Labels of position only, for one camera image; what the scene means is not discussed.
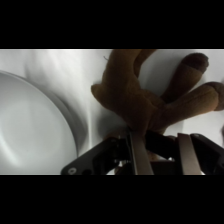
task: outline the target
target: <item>black mechanical part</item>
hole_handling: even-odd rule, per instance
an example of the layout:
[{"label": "black mechanical part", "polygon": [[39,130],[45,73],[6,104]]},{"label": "black mechanical part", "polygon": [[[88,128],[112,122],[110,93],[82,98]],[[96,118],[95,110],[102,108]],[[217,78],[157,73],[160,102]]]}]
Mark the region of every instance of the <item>black mechanical part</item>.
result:
[{"label": "black mechanical part", "polygon": [[109,138],[70,163],[61,174],[106,175],[125,160],[132,160],[126,139]]},{"label": "black mechanical part", "polygon": [[200,134],[191,139],[201,170],[206,175],[224,175],[224,149]]},{"label": "black mechanical part", "polygon": [[146,149],[165,159],[175,158],[177,147],[174,140],[160,135],[158,133],[148,131],[145,136]]}]

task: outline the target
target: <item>white bowl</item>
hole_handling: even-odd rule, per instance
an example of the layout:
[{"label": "white bowl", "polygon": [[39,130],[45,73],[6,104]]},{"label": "white bowl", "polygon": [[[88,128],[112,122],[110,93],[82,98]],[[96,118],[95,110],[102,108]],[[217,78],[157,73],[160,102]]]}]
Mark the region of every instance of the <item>white bowl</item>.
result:
[{"label": "white bowl", "polygon": [[72,131],[33,85],[0,73],[0,174],[58,175],[77,158]]}]

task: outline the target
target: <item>white surface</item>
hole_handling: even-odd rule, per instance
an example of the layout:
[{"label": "white surface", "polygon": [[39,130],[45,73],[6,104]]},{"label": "white surface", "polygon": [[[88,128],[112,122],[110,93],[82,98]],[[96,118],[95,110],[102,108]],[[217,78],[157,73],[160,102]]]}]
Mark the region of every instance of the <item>white surface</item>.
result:
[{"label": "white surface", "polygon": [[[111,129],[124,125],[102,108],[90,92],[102,78],[110,49],[5,49],[0,50],[0,70],[25,77],[55,93],[71,110],[76,125],[75,139],[82,154],[98,144]],[[210,67],[200,84],[224,80],[223,49],[162,49],[144,64],[140,76],[143,88],[161,94],[183,57],[192,52],[209,56]],[[222,145],[224,112],[213,112],[180,122],[166,134],[201,133]]]},{"label": "white surface", "polygon": [[0,73],[0,174],[60,174],[76,155],[72,132],[38,89]]}]

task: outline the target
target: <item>brown plush toy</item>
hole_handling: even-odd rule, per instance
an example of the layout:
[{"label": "brown plush toy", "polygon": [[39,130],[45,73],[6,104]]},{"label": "brown plush toy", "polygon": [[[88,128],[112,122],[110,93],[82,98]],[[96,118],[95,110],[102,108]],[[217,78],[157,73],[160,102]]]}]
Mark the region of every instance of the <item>brown plush toy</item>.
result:
[{"label": "brown plush toy", "polygon": [[189,93],[209,66],[208,58],[200,53],[182,60],[161,97],[141,89],[138,81],[141,66],[156,50],[113,50],[102,83],[92,86],[94,97],[143,136],[147,130],[163,134],[168,126],[179,121],[224,109],[221,83],[206,83]]}]

